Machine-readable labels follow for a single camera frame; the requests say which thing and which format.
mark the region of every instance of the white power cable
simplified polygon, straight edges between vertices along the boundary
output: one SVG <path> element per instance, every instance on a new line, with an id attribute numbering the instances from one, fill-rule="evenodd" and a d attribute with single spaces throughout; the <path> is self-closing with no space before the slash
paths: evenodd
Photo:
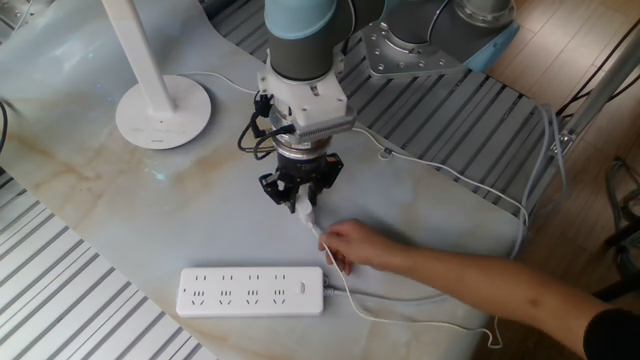
<path id="1" fill-rule="evenodd" d="M 33 2 L 34 1 L 35 0 L 29 1 L 29 6 L 27 6 L 27 10 L 24 12 L 24 14 L 22 14 L 22 17 L 20 18 L 20 21 L 18 22 L 18 25 L 16 25 L 16 28 L 13 29 L 13 32 L 11 33 L 11 36 L 13 36 L 13 34 L 15 34 L 16 31 L 18 31 L 18 29 L 20 29 L 20 26 L 22 26 L 22 23 L 24 23 L 24 20 L 31 13 L 31 7 L 33 6 Z"/>
<path id="2" fill-rule="evenodd" d="M 229 85 L 235 87 L 236 89 L 240 90 L 240 91 L 244 91 L 246 93 L 249 94 L 256 94 L 258 92 L 258 90 L 249 90 L 247 88 L 243 88 L 242 86 L 234 83 L 233 81 L 231 81 L 229 78 L 227 78 L 224 75 L 218 74 L 218 73 L 214 73 L 214 72 L 209 72 L 209 71 L 190 71 L 187 73 L 182 73 L 182 74 L 178 74 L 179 76 L 185 76 L 185 75 L 209 75 L 209 76 L 215 76 L 219 79 L 222 79 L 224 81 L 226 81 L 227 83 L 229 83 Z"/>
<path id="3" fill-rule="evenodd" d="M 334 288 L 331 286 L 325 286 L 324 295 L 325 296 L 347 295 L 347 292 L 342 289 Z M 370 301 L 375 301 L 379 303 L 388 303 L 388 304 L 394 304 L 394 305 L 408 305 L 408 306 L 429 305 L 429 304 L 433 304 L 435 302 L 450 298 L 449 295 L 438 294 L 438 295 L 434 295 L 426 298 L 420 298 L 420 299 L 395 299 L 395 298 L 388 298 L 380 295 L 358 293 L 353 291 L 351 292 L 351 295 L 353 295 L 356 299 L 370 300 Z"/>
<path id="4" fill-rule="evenodd" d="M 410 160 L 410 161 L 415 161 L 421 164 L 425 164 L 428 166 L 432 166 L 432 167 L 436 167 L 436 168 L 442 168 L 445 169 L 449 172 L 451 172 L 453 175 L 459 177 L 460 179 L 467 181 L 468 183 L 478 186 L 482 189 L 485 189 L 493 194 L 498 195 L 499 197 L 505 199 L 506 201 L 510 202 L 511 204 L 516 205 L 519 209 L 520 209 L 520 214 L 519 214 L 519 229 L 518 229 L 518 240 L 516 241 L 516 245 L 513 249 L 513 252 L 511 254 L 511 257 L 515 257 L 515 255 L 517 255 L 518 250 L 520 249 L 520 246 L 522 244 L 522 240 L 524 237 L 524 233 L 526 231 L 527 226 L 529 225 L 529 214 L 525 208 L 526 206 L 526 202 L 528 200 L 528 195 L 529 192 L 531 190 L 531 187 L 533 186 L 533 182 L 535 181 L 536 177 L 537 177 L 537 173 L 540 169 L 540 166 L 542 164 L 542 161 L 544 160 L 544 155 L 545 153 L 548 151 L 549 148 L 549 115 L 547 113 L 547 111 L 542 108 L 541 106 L 538 105 L 538 109 L 541 111 L 542 113 L 542 121 L 544 123 L 544 127 L 545 127 L 545 140 L 543 142 L 542 145 L 542 150 L 540 152 L 540 155 L 538 157 L 538 160 L 536 162 L 536 165 L 534 166 L 533 172 L 531 174 L 531 177 L 529 178 L 529 181 L 527 183 L 526 189 L 525 189 L 525 194 L 523 196 L 522 199 L 522 204 L 518 203 L 517 201 L 509 198 L 508 196 L 500 193 L 499 191 L 496 191 L 486 185 L 480 184 L 476 181 L 473 181 L 469 178 L 466 178 L 464 176 L 462 176 L 461 174 L 459 174 L 458 172 L 456 172 L 455 170 L 442 165 L 442 164 L 438 164 L 438 163 L 433 163 L 430 161 L 425 161 L 425 160 L 420 160 L 420 159 L 416 159 L 410 156 L 405 156 L 402 154 L 398 154 L 397 152 L 383 146 L 382 144 L 380 144 L 378 142 L 378 140 L 367 130 L 365 129 L 361 129 L 361 128 L 354 128 L 354 131 L 357 132 L 361 132 L 365 135 L 367 135 L 369 137 L 369 139 L 371 139 L 371 141 L 373 141 L 374 144 L 376 144 L 381 151 L 378 153 L 378 157 L 382 160 L 389 160 L 391 159 L 391 157 L 393 156 L 397 156 L 399 158 L 402 159 L 406 159 L 406 160 Z M 558 130 L 558 123 L 557 123 L 557 118 L 554 118 L 553 116 L 551 117 L 551 123 L 553 125 L 553 135 L 554 135 L 554 139 L 555 139 L 555 143 L 556 143 L 556 148 L 557 150 L 557 154 L 558 154 L 558 163 L 559 163 L 559 167 L 560 167 L 560 172 L 562 175 L 562 180 L 563 180 L 563 187 L 564 187 L 564 192 L 566 192 L 567 189 L 567 179 L 566 179 L 566 171 L 565 171 L 565 167 L 564 167 L 564 159 L 563 159 L 563 154 L 561 151 L 561 143 L 560 143 L 560 134 L 559 134 L 559 130 Z M 315 218 L 313 215 L 313 210 L 311 208 L 311 206 L 303 206 L 301 208 L 299 208 L 299 215 L 301 214 L 300 211 L 302 211 L 303 209 L 306 210 L 306 213 L 303 213 L 300 218 L 301 220 L 307 224 L 311 230 L 315 233 L 316 237 L 320 240 L 320 242 L 322 243 L 322 246 L 324 247 L 325 251 L 327 252 L 327 254 L 329 255 L 329 258 L 331 259 L 331 263 L 333 264 L 334 268 L 338 271 L 338 274 L 340 275 L 340 278 L 342 279 L 342 282 L 344 283 L 344 287 L 345 290 L 340 290 L 340 289 L 335 289 L 335 288 L 325 288 L 325 292 L 329 292 L 330 295 L 334 294 L 334 293 L 338 293 L 338 294 L 346 294 L 347 297 L 349 298 L 349 302 L 351 303 L 351 306 L 353 307 L 353 309 L 356 311 L 356 313 L 364 318 L 364 319 L 368 319 L 371 321 L 378 321 L 378 322 L 383 322 L 383 323 L 390 323 L 390 324 L 413 324 L 413 325 L 434 325 L 434 326 L 444 326 L 444 327 L 449 327 L 449 328 L 453 328 L 456 330 L 460 330 L 460 331 L 465 331 L 465 332 L 484 332 L 486 334 L 489 335 L 489 341 L 487 343 L 487 347 L 491 348 L 491 349 L 500 349 L 502 348 L 503 342 L 502 342 L 502 337 L 500 336 L 500 331 L 498 330 L 498 317 L 494 318 L 494 327 L 496 329 L 496 338 L 498 340 L 498 344 L 497 345 L 493 345 L 493 334 L 485 329 L 485 328 L 481 328 L 481 329 L 469 329 L 469 328 L 465 328 L 463 326 L 460 325 L 456 325 L 456 324 L 452 324 L 452 323 L 447 323 L 447 322 L 440 322 L 440 321 L 403 321 L 403 320 L 391 320 L 391 319 L 380 319 L 380 318 L 376 318 L 373 316 L 369 316 L 365 313 L 363 313 L 358 306 L 356 305 L 356 302 L 353 299 L 353 296 L 360 296 L 360 297 L 364 297 L 364 298 L 369 298 L 372 300 L 378 300 L 378 301 L 385 301 L 385 302 L 389 302 L 389 303 L 401 303 L 401 304 L 419 304 L 419 303 L 424 303 L 427 301 L 435 301 L 439 298 L 441 298 L 442 296 L 446 296 L 446 295 L 440 295 L 440 296 L 435 296 L 432 298 L 425 298 L 425 299 L 415 299 L 415 300 L 401 300 L 401 299 L 390 299 L 390 298 L 385 298 L 385 297 L 381 297 L 381 296 L 376 296 L 376 295 L 368 295 L 368 294 L 352 294 L 351 291 L 349 290 L 349 285 L 347 284 L 347 279 L 345 278 L 344 274 L 342 273 L 342 271 L 340 270 L 340 267 L 338 267 L 338 264 L 335 261 L 335 258 L 333 257 L 333 254 L 331 253 L 331 249 L 329 249 L 329 247 L 327 246 L 327 244 L 325 244 L 322 240 L 321 240 L 321 233 L 322 230 L 320 230 L 318 228 L 318 226 L 315 224 Z"/>
<path id="5" fill-rule="evenodd" d="M 344 274 L 342 273 L 342 271 L 338 267 L 338 265 L 336 263 L 336 260 L 334 259 L 333 254 L 331 253 L 331 250 L 329 249 L 327 244 L 325 244 L 320 239 L 320 235 L 322 233 L 322 230 L 320 230 L 318 228 L 318 226 L 315 224 L 315 222 L 313 221 L 313 216 L 308 216 L 308 219 L 311 219 L 311 220 L 307 223 L 307 225 L 316 234 L 316 236 L 318 237 L 318 240 L 320 240 L 320 243 L 322 243 L 322 246 L 324 246 L 325 251 L 327 252 L 327 254 L 329 254 L 329 257 L 331 258 L 331 263 L 333 264 L 333 266 L 336 269 L 336 271 L 338 271 L 338 274 L 340 275 L 340 278 L 342 279 L 342 282 L 344 283 L 345 292 L 347 293 L 347 297 L 349 298 L 349 302 L 351 303 L 351 306 L 353 307 L 355 312 L 358 315 L 360 315 L 360 317 L 362 317 L 364 319 L 367 319 L 367 320 L 377 321 L 377 322 L 382 322 L 382 323 L 387 323 L 387 324 L 433 325 L 433 326 L 448 327 L 448 328 L 451 328 L 451 329 L 464 331 L 464 332 L 469 332 L 469 333 L 483 332 L 483 333 L 486 333 L 487 335 L 489 335 L 489 341 L 487 342 L 487 347 L 489 347 L 490 349 L 500 349 L 500 348 L 502 348 L 502 337 L 500 336 L 500 332 L 498 331 L 498 318 L 496 318 L 495 321 L 494 321 L 494 326 L 495 326 L 495 329 L 496 329 L 496 338 L 498 339 L 498 345 L 493 345 L 493 334 L 491 333 L 491 331 L 489 331 L 489 330 L 487 330 L 485 328 L 470 329 L 470 328 L 466 328 L 466 327 L 463 327 L 463 326 L 460 326 L 460 325 L 456 325 L 456 324 L 452 324 L 452 323 L 448 323 L 448 322 L 442 322 L 442 321 L 405 321 L 405 320 L 381 319 L 381 318 L 376 318 L 376 317 L 369 316 L 369 315 L 363 313 L 360 310 L 360 308 L 358 308 L 358 306 L 356 305 L 355 301 L 353 300 L 353 296 L 351 295 L 351 291 L 349 290 L 349 285 L 347 284 L 347 279 L 344 277 Z"/>
<path id="6" fill-rule="evenodd" d="M 451 169 L 450 167 L 448 167 L 446 165 L 442 165 L 442 164 L 438 164 L 438 163 L 434 163 L 434 162 L 430 162 L 430 161 L 425 161 L 425 160 L 420 160 L 420 159 L 417 159 L 417 158 L 414 158 L 414 157 L 411 157 L 411 156 L 405 156 L 405 155 L 402 155 L 402 154 L 398 154 L 395 151 L 391 151 L 391 154 L 389 154 L 387 157 L 384 157 L 384 156 L 382 156 L 382 154 L 386 153 L 385 150 L 387 150 L 388 148 L 386 146 L 380 144 L 378 142 L 378 140 L 376 140 L 376 138 L 373 137 L 373 135 L 371 135 L 371 133 L 369 131 L 367 131 L 365 129 L 361 129 L 361 128 L 353 128 L 353 131 L 361 132 L 361 133 L 367 135 L 369 137 L 369 139 L 371 139 L 371 141 L 373 141 L 373 143 L 376 144 L 381 149 L 381 151 L 378 153 L 378 157 L 381 160 L 389 160 L 389 159 L 391 159 L 391 157 L 396 156 L 396 157 L 399 157 L 401 159 L 406 159 L 406 160 L 409 160 L 409 161 L 415 161 L 415 162 L 418 162 L 418 163 L 421 163 L 421 164 L 425 164 L 425 165 L 429 165 L 429 166 L 432 166 L 432 167 L 441 168 L 441 169 L 449 171 L 453 175 L 459 177 L 460 179 L 462 179 L 462 180 L 464 180 L 464 181 L 466 181 L 466 182 L 468 182 L 468 183 L 470 183 L 472 185 L 475 185 L 477 187 L 480 187 L 480 188 L 485 189 L 485 190 L 487 190 L 487 191 L 489 191 L 489 192 L 491 192 L 493 194 L 496 194 L 496 195 L 500 196 L 501 198 L 505 199 L 506 201 L 508 201 L 508 202 L 512 203 L 513 205 L 517 206 L 518 208 L 520 208 L 520 210 L 524 213 L 525 227 L 529 226 L 529 214 L 527 213 L 527 209 L 525 209 L 524 206 L 522 206 L 519 202 L 511 199 L 510 197 L 502 194 L 501 192 L 496 191 L 496 190 L 494 190 L 494 189 L 492 189 L 492 188 L 490 188 L 490 187 L 488 187 L 486 185 L 480 184 L 480 183 L 478 183 L 476 181 L 473 181 L 473 180 L 471 180 L 469 178 L 466 178 L 466 177 L 460 175 L 457 171 Z"/>

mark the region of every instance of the power strip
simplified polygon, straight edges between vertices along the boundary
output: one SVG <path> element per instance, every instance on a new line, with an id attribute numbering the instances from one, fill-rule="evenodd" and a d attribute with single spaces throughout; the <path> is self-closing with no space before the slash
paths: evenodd
<path id="1" fill-rule="evenodd" d="M 320 315 L 319 267 L 224 267 L 182 270 L 181 317 Z"/>

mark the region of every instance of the metal grating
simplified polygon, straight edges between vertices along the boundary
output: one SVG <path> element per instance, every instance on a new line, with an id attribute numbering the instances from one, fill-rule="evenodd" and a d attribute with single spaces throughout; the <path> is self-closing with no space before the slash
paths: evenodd
<path id="1" fill-rule="evenodd" d="M 229 41 L 266 62 L 264 0 L 236 1 L 211 23 Z M 522 198 L 544 136 L 531 99 L 472 71 L 393 80 L 372 77 L 359 33 L 351 39 L 340 83 L 361 124 L 419 159 L 445 164 L 514 199 Z M 551 165 L 549 157 L 529 210 L 555 173 Z M 511 213 L 517 211 L 485 190 L 461 185 Z"/>
<path id="2" fill-rule="evenodd" d="M 0 359 L 216 358 L 5 173 Z"/>

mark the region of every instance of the marble table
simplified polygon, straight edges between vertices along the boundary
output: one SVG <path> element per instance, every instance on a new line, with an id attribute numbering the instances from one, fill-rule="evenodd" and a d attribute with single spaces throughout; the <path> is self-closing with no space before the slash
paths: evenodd
<path id="1" fill-rule="evenodd" d="M 136 2 L 165 74 L 215 71 L 255 88 L 262 63 L 222 38 L 196 0 Z M 10 104 L 0 165 L 222 360 L 465 359 L 486 335 L 372 323 L 344 297 L 319 317 L 181 319 L 180 271 L 195 266 L 322 266 L 316 239 L 262 192 L 256 162 L 235 142 L 252 112 L 250 94 L 214 77 L 213 115 L 193 142 L 168 151 L 129 144 L 118 132 L 118 100 L 136 83 L 100 0 L 58 0 L 33 26 L 0 47 L 0 97 Z M 517 220 L 438 172 L 378 159 L 363 134 L 334 138 L 345 163 L 323 193 L 326 227 L 357 218 L 420 246 L 506 256 Z M 357 268 L 354 290 L 415 298 L 438 292 L 395 275 Z M 423 306 L 362 303 L 393 319 L 481 327 L 487 316 L 454 299 Z"/>

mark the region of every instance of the cable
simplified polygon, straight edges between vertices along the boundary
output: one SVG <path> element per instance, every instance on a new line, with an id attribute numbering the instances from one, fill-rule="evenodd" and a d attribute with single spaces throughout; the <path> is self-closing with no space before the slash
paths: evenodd
<path id="1" fill-rule="evenodd" d="M 0 111 L 2 111 L 2 134 L 0 135 L 0 155 L 4 149 L 4 144 L 7 141 L 7 130 L 9 128 L 9 115 L 7 115 L 7 108 L 0 101 Z"/>
<path id="2" fill-rule="evenodd" d="M 20 29 L 20 26 L 22 26 L 22 23 L 24 23 L 24 20 L 27 18 L 27 15 L 29 15 L 29 13 L 31 13 L 31 7 L 33 6 L 33 2 L 34 2 L 34 0 L 31 0 L 29 2 L 29 6 L 27 6 L 27 10 L 24 12 L 24 14 L 22 14 L 22 17 L 20 18 L 20 21 L 18 22 L 18 25 L 16 25 L 16 28 L 13 29 L 13 32 L 11 33 L 11 36 L 13 36 L 13 34 L 15 34 L 16 31 L 18 31 L 18 29 Z"/>
<path id="3" fill-rule="evenodd" d="M 351 32 L 349 32 L 349 36 L 342 43 L 342 48 L 340 52 L 342 55 L 347 56 L 347 52 L 349 50 L 349 40 L 351 40 L 351 36 L 356 30 L 356 6 L 353 4 L 354 0 L 349 0 L 349 7 L 351 8 Z"/>
<path id="4" fill-rule="evenodd" d="M 333 295 L 347 295 L 347 292 L 342 289 L 326 286 L 324 288 L 324 296 L 333 296 Z M 380 295 L 364 294 L 364 293 L 357 293 L 357 292 L 351 292 L 351 295 L 355 296 L 356 298 L 362 298 L 364 300 L 371 300 L 371 301 L 383 302 L 383 303 L 389 303 L 389 304 L 395 304 L 395 305 L 428 305 L 428 304 L 436 303 L 444 299 L 450 298 L 449 295 L 445 295 L 445 294 L 438 294 L 438 295 L 421 298 L 421 299 L 394 299 L 394 298 L 388 298 Z"/>
<path id="5" fill-rule="evenodd" d="M 438 163 L 434 163 L 434 162 L 430 162 L 430 161 L 425 161 L 425 160 L 420 160 L 420 159 L 417 159 L 417 158 L 414 158 L 414 157 L 411 157 L 411 156 L 405 156 L 405 155 L 399 154 L 399 153 L 397 153 L 397 152 L 395 152 L 395 151 L 383 146 L 382 144 L 380 144 L 378 142 L 378 140 L 376 140 L 376 138 L 374 138 L 373 135 L 371 135 L 369 133 L 369 131 L 367 131 L 365 129 L 353 128 L 353 131 L 361 132 L 361 133 L 367 135 L 369 137 L 369 139 L 371 139 L 371 141 L 373 141 L 374 144 L 376 144 L 380 149 L 382 149 L 382 151 L 380 151 L 378 153 L 378 158 L 380 158 L 381 160 L 389 160 L 389 159 L 391 159 L 392 156 L 397 156 L 397 157 L 399 157 L 401 159 L 415 161 L 415 162 L 418 162 L 418 163 L 421 163 L 421 164 L 433 166 L 433 167 L 436 167 L 436 168 L 441 168 L 441 169 L 449 171 L 453 175 L 459 177 L 460 179 L 462 179 L 462 180 L 464 180 L 464 181 L 466 181 L 466 182 L 468 182 L 468 183 L 470 183 L 472 185 L 475 185 L 475 186 L 477 186 L 479 188 L 482 188 L 482 189 L 484 189 L 486 191 L 489 191 L 489 192 L 491 192 L 493 194 L 498 195 L 499 197 L 505 199 L 506 201 L 508 201 L 508 202 L 512 203 L 513 205 L 517 206 L 518 208 L 520 208 L 520 210 L 522 210 L 524 212 L 524 214 L 525 214 L 525 226 L 529 226 L 529 215 L 527 213 L 527 210 L 522 205 L 520 205 L 520 203 L 518 203 L 517 201 L 509 198 L 508 196 L 506 196 L 506 195 L 504 195 L 504 194 L 502 194 L 502 193 L 500 193 L 500 192 L 498 192 L 498 191 L 496 191 L 496 190 L 494 190 L 494 189 L 492 189 L 492 188 L 490 188 L 490 187 L 488 187 L 486 185 L 480 184 L 480 183 L 475 182 L 475 181 L 473 181 L 473 180 L 471 180 L 469 178 L 466 178 L 466 177 L 460 175 L 458 172 L 456 172 L 455 170 L 451 169 L 450 167 L 448 167 L 446 165 L 442 165 L 442 164 L 438 164 Z M 388 154 L 388 156 L 387 157 L 382 156 L 383 153 Z"/>
<path id="6" fill-rule="evenodd" d="M 540 166 L 542 165 L 542 161 L 545 158 L 546 152 L 549 149 L 549 116 L 545 109 L 543 109 L 540 105 L 537 105 L 538 110 L 541 112 L 542 123 L 544 124 L 544 140 L 542 142 L 542 148 L 540 149 L 540 154 L 538 155 L 538 160 L 536 161 L 536 165 L 533 167 L 533 172 L 531 173 L 531 177 L 529 177 L 529 181 L 527 181 L 527 186 L 524 189 L 524 195 L 522 196 L 522 208 L 520 209 L 520 215 L 518 215 L 518 219 L 520 219 L 520 223 L 518 224 L 518 238 L 516 239 L 516 244 L 511 251 L 511 259 L 515 259 L 520 251 L 520 247 L 522 246 L 522 241 L 524 240 L 524 234 L 526 232 L 526 226 L 523 228 L 523 217 L 526 216 L 526 209 L 524 206 L 527 206 L 527 201 L 529 200 L 529 193 L 531 192 L 531 187 L 533 186 L 533 182 L 537 177 Z"/>
<path id="7" fill-rule="evenodd" d="M 438 21 L 438 18 L 440 17 L 440 13 L 442 13 L 442 10 L 444 10 L 444 7 L 447 6 L 447 4 L 449 3 L 449 0 L 444 0 L 442 2 L 442 5 L 440 5 L 440 8 L 438 8 L 438 11 L 436 11 L 435 15 L 433 15 L 433 19 L 431 20 L 431 25 L 429 25 L 429 31 L 427 32 L 427 43 L 431 43 L 431 36 L 433 35 L 433 28 L 436 27 L 436 21 Z"/>
<path id="8" fill-rule="evenodd" d="M 617 98 L 618 96 L 622 95 L 625 91 L 629 90 L 629 88 L 631 88 L 633 85 L 635 85 L 638 81 L 640 80 L 640 74 L 638 74 L 633 80 L 631 80 L 627 85 L 625 85 L 622 89 L 618 90 L 615 94 L 613 94 L 609 100 L 607 100 L 607 102 L 611 102 L 612 100 L 614 100 L 615 98 Z M 581 100 L 586 98 L 587 96 L 591 95 L 591 92 L 593 90 L 589 90 L 586 93 L 576 97 L 575 101 Z"/>
<path id="9" fill-rule="evenodd" d="M 591 74 L 591 76 L 589 76 L 589 78 L 587 79 L 587 81 L 580 87 L 580 89 L 571 97 L 571 100 L 569 100 L 566 104 L 564 104 L 562 107 L 560 107 L 560 109 L 558 109 L 558 111 L 556 112 L 556 114 L 562 115 L 565 111 L 567 111 L 567 108 L 573 104 L 574 102 L 578 101 L 578 97 L 581 96 L 582 92 L 584 91 L 584 89 L 587 88 L 587 86 L 589 86 L 589 84 L 591 83 L 591 81 L 593 81 L 593 79 L 595 79 L 595 77 L 598 75 L 598 73 L 604 68 L 604 65 L 611 59 L 611 57 L 616 53 L 616 51 L 618 51 L 618 49 L 620 48 L 620 46 L 622 46 L 622 43 L 624 43 L 625 40 L 627 40 L 627 38 L 631 35 L 631 33 L 633 33 L 633 31 L 640 25 L 640 18 L 638 18 L 638 20 L 636 20 L 636 22 L 629 28 L 629 30 L 627 30 L 627 32 L 622 35 L 622 37 L 620 38 L 620 40 L 618 41 L 618 43 L 616 43 L 616 45 L 613 47 L 613 49 L 611 49 L 611 51 L 609 52 L 609 54 L 607 54 L 607 57 L 604 58 L 604 60 L 602 61 L 602 63 L 600 65 L 598 65 L 598 68 L 593 72 L 593 74 Z"/>
<path id="10" fill-rule="evenodd" d="M 537 105 L 539 111 L 542 113 L 542 121 L 544 123 L 545 126 L 545 134 L 544 134 L 544 142 L 542 145 L 542 148 L 540 150 L 540 155 L 538 156 L 538 160 L 536 162 L 536 165 L 534 166 L 533 172 L 531 174 L 531 177 L 529 177 L 529 181 L 527 182 L 527 187 L 525 188 L 525 193 L 522 199 L 522 203 L 518 203 L 517 201 L 511 199 L 510 197 L 506 196 L 505 194 L 500 193 L 497 190 L 494 190 L 486 185 L 480 184 L 476 181 L 473 181 L 467 177 L 462 176 L 461 174 L 459 174 L 458 172 L 456 172 L 455 170 L 442 165 L 442 164 L 438 164 L 438 163 L 434 163 L 434 162 L 430 162 L 430 161 L 425 161 L 425 160 L 421 160 L 421 159 L 417 159 L 411 156 L 405 156 L 402 154 L 399 154 L 385 146 L 383 146 L 382 144 L 380 144 L 378 142 L 378 140 L 376 140 L 375 137 L 373 137 L 373 135 L 362 128 L 354 128 L 354 131 L 358 131 L 361 132 L 365 135 L 367 135 L 369 137 L 369 139 L 371 139 L 371 141 L 373 141 L 374 144 L 376 144 L 380 149 L 382 149 L 382 151 L 380 151 L 378 153 L 378 158 L 380 158 L 381 160 L 389 160 L 392 156 L 397 156 L 399 158 L 402 159 L 406 159 L 406 160 L 410 160 L 410 161 L 415 161 L 421 164 L 425 164 L 425 165 L 429 165 L 432 167 L 436 167 L 436 168 L 441 168 L 444 170 L 449 171 L 450 173 L 452 173 L 453 175 L 459 177 L 460 179 L 480 187 L 481 189 L 484 189 L 486 191 L 489 191 L 501 198 L 503 198 L 504 200 L 508 201 L 509 203 L 517 206 L 520 209 L 520 214 L 518 216 L 518 219 L 520 220 L 519 225 L 518 225 L 518 238 L 516 239 L 516 244 L 513 248 L 513 251 L 511 252 L 511 256 L 510 258 L 515 258 L 516 255 L 518 254 L 518 252 L 520 251 L 520 247 L 522 246 L 522 241 L 524 240 L 524 234 L 526 233 L 526 230 L 529 226 L 529 213 L 527 212 L 527 209 L 525 208 L 526 203 L 528 201 L 528 197 L 529 197 L 529 193 L 531 192 L 531 187 L 533 186 L 533 182 L 536 180 L 536 178 L 538 177 L 538 172 L 540 170 L 540 167 L 542 165 L 542 161 L 545 158 L 545 155 L 549 149 L 549 134 L 550 134 L 550 129 L 549 129 L 549 115 L 547 114 L 547 111 L 545 111 L 545 109 L 543 107 L 541 107 L 540 105 Z M 556 200 L 552 205 L 550 205 L 547 209 L 545 209 L 543 212 L 546 212 L 548 210 L 550 210 L 552 207 L 556 206 L 558 203 L 560 203 L 562 200 L 564 200 L 564 198 L 566 197 L 567 194 L 567 189 L 568 189 L 568 184 L 567 184 L 567 175 L 566 175 L 566 169 L 564 166 L 564 158 L 562 155 L 562 151 L 560 149 L 562 149 L 561 143 L 560 143 L 560 134 L 559 134 L 559 128 L 558 128 L 558 121 L 557 121 L 557 117 L 552 117 L 551 118 L 551 122 L 554 125 L 554 138 L 555 138 L 555 142 L 556 142 L 556 148 L 558 149 L 558 163 L 559 163 L 559 167 L 560 167 L 560 174 L 562 176 L 562 184 L 563 184 L 563 194 L 562 196 Z"/>
<path id="11" fill-rule="evenodd" d="M 243 88 L 242 86 L 234 83 L 233 81 L 231 81 L 229 78 L 227 78 L 224 75 L 218 74 L 218 73 L 214 73 L 214 72 L 208 72 L 208 71 L 190 71 L 190 72 L 186 72 L 186 73 L 182 73 L 182 74 L 178 74 L 179 76 L 185 76 L 185 75 L 210 75 L 210 76 L 215 76 L 217 78 L 220 78 L 224 81 L 226 81 L 227 83 L 229 83 L 229 85 L 233 86 L 234 88 L 240 90 L 240 91 L 244 91 L 246 93 L 249 94 L 255 94 L 257 90 L 249 90 L 247 88 Z"/>
<path id="12" fill-rule="evenodd" d="M 310 223 L 308 225 L 311 228 L 311 230 L 316 234 L 316 237 L 318 238 L 318 240 L 320 240 L 320 235 L 321 235 L 322 231 L 316 226 L 315 223 Z M 434 325 L 434 326 L 448 327 L 448 328 L 451 328 L 451 329 L 460 330 L 460 331 L 469 332 L 469 333 L 483 332 L 483 333 L 486 333 L 487 335 L 489 335 L 489 341 L 487 343 L 487 347 L 488 348 L 490 348 L 490 349 L 500 349 L 500 348 L 502 348 L 502 345 L 503 345 L 502 344 L 502 337 L 500 336 L 500 332 L 498 331 L 498 318 L 496 318 L 494 320 L 494 326 L 496 328 L 496 338 L 498 339 L 498 345 L 493 345 L 493 334 L 491 333 L 491 331 L 489 331 L 489 330 L 487 330 L 485 328 L 482 328 L 482 329 L 470 329 L 470 328 L 466 328 L 466 327 L 463 327 L 463 326 L 460 326 L 460 325 L 456 325 L 456 324 L 452 324 L 452 323 L 448 323 L 448 322 L 441 322 L 441 321 L 404 321 L 404 320 L 381 319 L 381 318 L 376 318 L 376 317 L 364 314 L 362 312 L 362 310 L 360 310 L 358 308 L 358 306 L 356 305 L 355 301 L 353 300 L 353 296 L 351 294 L 351 291 L 349 290 L 349 285 L 347 284 L 347 279 L 344 277 L 344 274 L 342 274 L 342 271 L 338 267 L 338 265 L 336 263 L 336 260 L 333 258 L 333 254 L 331 253 L 331 250 L 329 249 L 327 244 L 325 244 L 322 240 L 320 240 L 320 243 L 322 244 L 322 246 L 324 246 L 324 249 L 327 252 L 327 254 L 329 254 L 329 257 L 331 258 L 331 263 L 333 264 L 333 267 L 336 269 L 336 271 L 338 271 L 338 274 L 340 275 L 340 278 L 342 279 L 342 282 L 344 283 L 345 292 L 347 293 L 347 297 L 349 298 L 349 302 L 351 303 L 351 306 L 353 307 L 355 312 L 360 317 L 362 317 L 364 319 L 367 319 L 367 320 L 377 321 L 377 322 L 382 322 L 382 323 L 387 323 L 387 324 Z"/>
<path id="13" fill-rule="evenodd" d="M 249 132 L 249 129 L 251 129 L 252 123 L 255 122 L 258 118 L 258 113 L 253 113 L 251 115 L 251 120 L 249 120 L 249 123 L 247 124 L 247 126 L 244 128 L 244 130 L 242 130 L 242 133 L 240 134 L 240 137 L 238 138 L 238 149 L 242 152 L 245 153 L 254 153 L 254 152 L 258 152 L 258 153 L 264 153 L 264 152 L 273 152 L 276 150 L 275 147 L 268 147 L 268 148 L 246 148 L 244 146 L 242 146 L 242 141 L 244 140 L 245 136 L 247 136 L 247 133 Z"/>
<path id="14" fill-rule="evenodd" d="M 553 209 L 558 204 L 560 204 L 562 201 L 564 201 L 564 199 L 569 194 L 569 184 L 568 184 L 568 179 L 567 179 L 567 170 L 566 170 L 565 164 L 564 164 L 564 149 L 562 149 L 562 143 L 560 141 L 560 129 L 559 129 L 559 125 L 558 125 L 558 117 L 556 116 L 556 114 L 553 112 L 553 110 L 551 108 L 547 108 L 547 111 L 551 116 L 551 125 L 553 127 L 553 135 L 554 135 L 555 144 L 556 144 L 556 154 L 557 154 L 557 159 L 558 159 L 558 167 L 560 168 L 560 176 L 562 177 L 562 195 L 560 195 L 560 197 L 558 199 L 556 199 L 554 202 L 552 202 L 545 209 L 538 211 L 535 214 L 535 216 L 541 216 L 541 215 L 549 212 L 551 209 Z"/>
<path id="15" fill-rule="evenodd" d="M 268 152 L 266 154 L 263 154 L 261 156 L 258 156 L 258 149 L 260 149 L 260 145 L 264 144 L 265 141 L 269 140 L 269 139 L 273 139 L 274 137 L 278 136 L 278 135 L 283 135 L 283 134 L 291 134 L 293 132 L 296 131 L 296 128 L 294 125 L 286 125 L 283 126 L 277 130 L 274 130 L 272 132 L 270 132 L 269 134 L 267 134 L 267 136 L 264 136 L 262 138 L 260 138 L 260 140 L 258 140 L 258 142 L 256 143 L 256 146 L 254 146 L 253 148 L 253 157 L 260 161 L 263 160 L 264 158 L 266 158 L 267 156 L 271 155 L 271 152 Z"/>

